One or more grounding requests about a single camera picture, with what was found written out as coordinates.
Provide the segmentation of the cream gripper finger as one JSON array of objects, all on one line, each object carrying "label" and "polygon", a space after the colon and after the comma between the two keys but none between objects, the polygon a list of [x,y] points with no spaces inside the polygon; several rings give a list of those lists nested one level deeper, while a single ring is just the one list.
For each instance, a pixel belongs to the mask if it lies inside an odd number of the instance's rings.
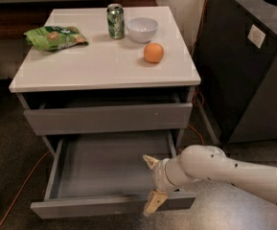
[{"label": "cream gripper finger", "polygon": [[158,159],[149,156],[149,155],[144,155],[143,159],[145,160],[145,162],[147,163],[148,167],[153,170],[155,168],[155,166],[157,165],[157,163],[159,162]]},{"label": "cream gripper finger", "polygon": [[143,214],[148,217],[167,200],[168,194],[159,190],[152,190],[144,207]]}]

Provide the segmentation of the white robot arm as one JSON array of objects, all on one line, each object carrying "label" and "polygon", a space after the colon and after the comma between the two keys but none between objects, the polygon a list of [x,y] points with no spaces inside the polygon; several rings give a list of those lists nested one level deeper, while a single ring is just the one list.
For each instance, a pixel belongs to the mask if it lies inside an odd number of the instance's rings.
[{"label": "white robot arm", "polygon": [[234,160],[218,147],[192,145],[174,158],[143,156],[152,170],[154,189],[144,215],[153,214],[171,192],[199,180],[234,185],[277,205],[277,167]]}]

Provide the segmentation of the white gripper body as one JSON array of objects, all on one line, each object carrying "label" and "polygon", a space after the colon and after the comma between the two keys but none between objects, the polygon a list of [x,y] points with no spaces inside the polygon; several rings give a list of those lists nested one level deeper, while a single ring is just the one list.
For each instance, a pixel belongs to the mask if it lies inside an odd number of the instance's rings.
[{"label": "white gripper body", "polygon": [[168,178],[166,167],[175,163],[174,158],[165,158],[158,160],[152,169],[153,184],[156,190],[165,192],[167,194],[179,189],[177,185],[174,185]]}]

